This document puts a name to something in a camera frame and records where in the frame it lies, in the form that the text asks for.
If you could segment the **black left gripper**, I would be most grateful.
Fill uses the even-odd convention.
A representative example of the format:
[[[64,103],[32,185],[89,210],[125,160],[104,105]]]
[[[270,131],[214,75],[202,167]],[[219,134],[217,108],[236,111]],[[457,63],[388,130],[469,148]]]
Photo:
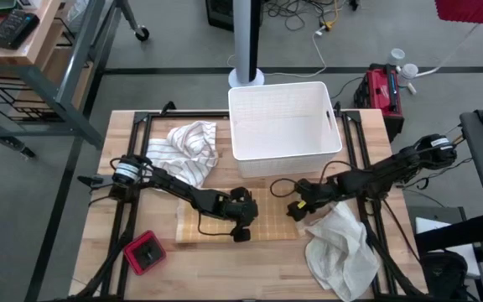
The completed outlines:
[[[234,221],[231,233],[234,242],[248,242],[251,240],[249,227],[258,217],[258,206],[252,197],[252,192],[245,187],[237,187],[230,191],[230,197],[220,196],[217,201],[219,217],[223,220]]]

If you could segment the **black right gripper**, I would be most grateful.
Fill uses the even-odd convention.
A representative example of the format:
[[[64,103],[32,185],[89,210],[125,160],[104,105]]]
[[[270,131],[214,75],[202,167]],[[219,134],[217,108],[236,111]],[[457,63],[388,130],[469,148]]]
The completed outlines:
[[[294,185],[294,190],[300,195],[305,194],[306,201],[294,201],[288,204],[287,215],[295,221],[303,220],[309,211],[316,211],[330,202],[343,201],[343,190],[340,187],[340,178],[337,176],[329,176],[323,183],[301,179]]]

